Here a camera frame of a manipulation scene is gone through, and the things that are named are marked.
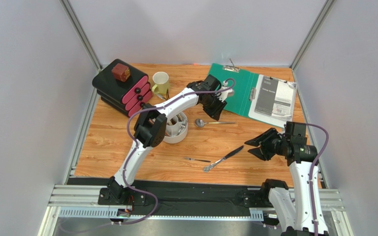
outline brown box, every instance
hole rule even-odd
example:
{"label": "brown box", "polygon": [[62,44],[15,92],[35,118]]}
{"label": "brown box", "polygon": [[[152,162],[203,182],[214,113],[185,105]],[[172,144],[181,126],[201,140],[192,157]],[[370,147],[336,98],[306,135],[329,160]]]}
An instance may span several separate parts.
{"label": "brown box", "polygon": [[131,73],[129,71],[129,67],[122,64],[116,64],[115,67],[112,69],[112,74],[115,79],[125,82],[130,76]]}

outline spoon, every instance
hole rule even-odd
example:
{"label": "spoon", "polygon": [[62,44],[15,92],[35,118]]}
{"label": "spoon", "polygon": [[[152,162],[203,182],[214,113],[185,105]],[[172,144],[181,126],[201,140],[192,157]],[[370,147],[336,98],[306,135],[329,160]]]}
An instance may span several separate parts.
{"label": "spoon", "polygon": [[235,124],[236,122],[204,122],[202,119],[196,119],[195,125],[199,128],[204,127],[206,124]]}

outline yellow mug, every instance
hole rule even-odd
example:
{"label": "yellow mug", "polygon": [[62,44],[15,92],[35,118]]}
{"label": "yellow mug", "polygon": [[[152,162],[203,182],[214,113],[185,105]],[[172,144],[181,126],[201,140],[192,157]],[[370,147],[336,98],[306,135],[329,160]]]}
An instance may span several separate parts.
{"label": "yellow mug", "polygon": [[166,72],[157,72],[153,76],[154,85],[151,88],[153,93],[166,95],[169,90],[169,75]]}

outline wooden tabletop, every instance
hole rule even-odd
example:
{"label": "wooden tabletop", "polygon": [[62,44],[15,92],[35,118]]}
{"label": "wooden tabletop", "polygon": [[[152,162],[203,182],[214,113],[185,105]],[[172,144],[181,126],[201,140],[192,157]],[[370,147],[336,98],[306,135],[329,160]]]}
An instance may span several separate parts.
{"label": "wooden tabletop", "polygon": [[[189,82],[204,80],[208,74],[207,65],[165,65],[165,64],[133,64],[152,76],[164,71],[170,78],[170,96],[182,91]],[[289,68],[241,67],[254,73],[293,81]],[[155,105],[162,102],[157,96],[149,101]],[[267,178],[280,179],[293,187],[293,181],[281,156],[274,156],[270,161],[261,161],[245,148],[237,155],[220,163],[208,173],[202,168],[207,163],[184,160],[183,157],[207,159],[212,162],[222,158],[230,151],[241,146],[272,126],[223,111],[220,121],[235,121],[236,124],[206,125],[197,128],[196,118],[213,121],[202,110],[202,105],[184,111],[189,119],[186,138],[178,144],[162,142],[155,147],[144,160],[138,170],[136,179],[157,181],[179,181],[196,183],[220,183],[261,185]],[[131,138],[126,133],[127,117],[99,99],[92,122],[75,170],[76,176],[111,177],[121,167],[131,147]],[[294,121],[304,122],[298,96],[295,100]]]}

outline cable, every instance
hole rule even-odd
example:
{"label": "cable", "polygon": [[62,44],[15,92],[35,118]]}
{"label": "cable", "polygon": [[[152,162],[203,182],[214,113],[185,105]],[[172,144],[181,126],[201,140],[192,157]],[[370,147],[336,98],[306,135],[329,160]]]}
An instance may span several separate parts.
{"label": "cable", "polygon": [[[301,123],[301,124],[305,124],[307,126],[313,126],[313,127],[319,128],[326,134],[326,140],[324,141],[323,147],[318,152],[318,154],[315,156],[313,163],[312,163],[312,166],[310,168],[310,173],[309,173],[309,176],[310,176],[310,179],[309,179],[310,197],[311,197],[311,202],[312,202],[313,220],[316,221],[317,220],[317,211],[316,211],[316,207],[315,207],[314,189],[313,189],[313,170],[314,170],[314,166],[316,165],[321,154],[326,149],[327,143],[329,142],[329,133],[327,132],[326,129],[324,129],[323,127],[316,125],[316,124],[309,124],[309,123]],[[318,236],[318,224],[317,223],[314,223],[314,236]]]}
{"label": "cable", "polygon": [[132,120],[136,115],[138,115],[138,114],[140,114],[140,113],[148,112],[148,111],[154,111],[154,110],[158,110],[158,109],[164,109],[164,108],[170,106],[171,104],[175,103],[177,100],[179,100],[179,99],[181,99],[181,98],[183,98],[183,97],[185,97],[185,96],[188,96],[188,95],[192,95],[192,94],[203,94],[203,93],[219,93],[219,92],[224,92],[224,91],[230,90],[230,89],[232,89],[232,88],[236,85],[236,81],[235,81],[233,78],[228,78],[228,79],[226,79],[224,82],[227,83],[228,80],[231,80],[231,81],[233,82],[232,85],[231,85],[230,87],[228,87],[228,88],[221,89],[221,90],[215,90],[215,91],[193,91],[193,92],[188,92],[188,93],[185,93],[185,94],[180,95],[179,97],[176,97],[175,99],[173,99],[172,101],[170,101],[169,103],[167,103],[166,105],[164,105],[164,106],[162,106],[162,107],[152,107],[152,108],[147,108],[147,109],[140,110],[140,111],[134,113],[133,115],[131,115],[131,117],[128,119],[128,122],[127,122],[127,124],[126,124],[126,131],[127,131],[128,135],[131,137],[131,139],[134,140],[134,142],[135,142],[135,148],[132,150],[132,152],[130,153],[130,155],[128,156],[128,158],[126,158],[126,160],[125,160],[125,163],[124,163],[124,170],[123,170],[123,172],[122,172],[122,178],[123,178],[123,180],[124,180],[125,185],[126,185],[128,188],[130,188],[130,189],[133,190],[133,191],[140,192],[140,193],[143,193],[143,194],[147,194],[147,195],[152,196],[152,197],[154,198],[154,200],[155,200],[156,203],[154,204],[153,209],[152,209],[147,215],[145,215],[145,216],[143,216],[143,217],[141,217],[141,218],[139,218],[139,219],[137,219],[137,220],[134,220],[134,221],[123,222],[123,223],[122,223],[123,225],[135,224],[135,223],[138,223],[138,222],[141,222],[141,221],[147,219],[148,217],[150,217],[150,216],[155,212],[155,210],[156,210],[157,207],[158,207],[158,198],[157,198],[156,195],[154,195],[153,193],[150,193],[150,192],[147,192],[147,191],[140,190],[140,189],[137,189],[137,188],[135,188],[135,187],[132,187],[132,186],[126,181],[125,171],[126,171],[126,167],[127,167],[127,165],[128,165],[128,162],[129,162],[129,160],[130,160],[129,157],[131,157],[131,156],[135,153],[135,151],[138,149],[138,145],[139,145],[137,139],[131,134],[131,131],[130,131],[130,128],[129,128],[129,127],[130,127],[131,120]]}

